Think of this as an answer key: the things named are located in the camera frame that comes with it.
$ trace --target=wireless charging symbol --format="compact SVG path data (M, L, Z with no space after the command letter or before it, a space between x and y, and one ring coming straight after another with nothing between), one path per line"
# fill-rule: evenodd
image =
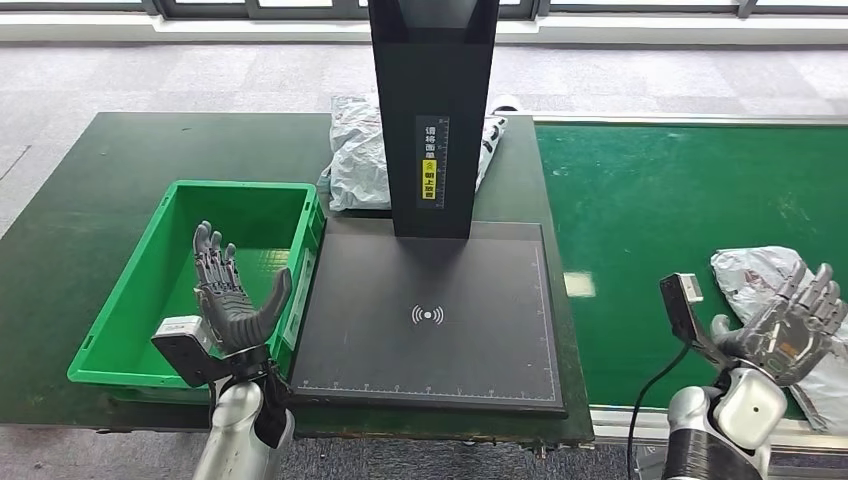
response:
M419 305L412 307L412 323L418 325L422 320L432 320L436 325L441 325L445 321L445 311L442 307L433 310L424 310Z

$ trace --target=black scanning platform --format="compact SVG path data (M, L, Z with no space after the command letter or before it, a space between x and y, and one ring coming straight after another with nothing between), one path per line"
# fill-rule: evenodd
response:
M566 415L538 224L465 239L328 219L294 400Z

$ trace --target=metal table edge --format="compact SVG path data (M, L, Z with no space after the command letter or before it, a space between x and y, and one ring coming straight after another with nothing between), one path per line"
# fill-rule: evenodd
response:
M506 115L530 115L536 125L560 124L648 124L648 125L798 125L848 126L846 115L714 115L714 114L621 114L597 115L564 112L503 112Z
M627 439L631 407L591 405L596 442L620 442ZM640 409L634 438L640 443L665 444L668 440L666 409ZM783 419L772 432L775 451L795 453L848 453L848 436L819 433L806 420Z

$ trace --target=yellow warning label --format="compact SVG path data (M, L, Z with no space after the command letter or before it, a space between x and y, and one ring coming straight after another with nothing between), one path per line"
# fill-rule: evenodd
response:
M436 161L421 161L421 198L436 199Z

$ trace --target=gray carpet floor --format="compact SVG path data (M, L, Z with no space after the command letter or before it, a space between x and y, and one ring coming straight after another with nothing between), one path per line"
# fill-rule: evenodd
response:
M0 45L0 235L99 111L328 111L333 95L375 90L365 45ZM535 111L848 115L848 52L498 47L490 91ZM190 478L204 440L0 428L0 479ZM282 478L612 480L624 458L612 445L542 461L509 444L310 439Z

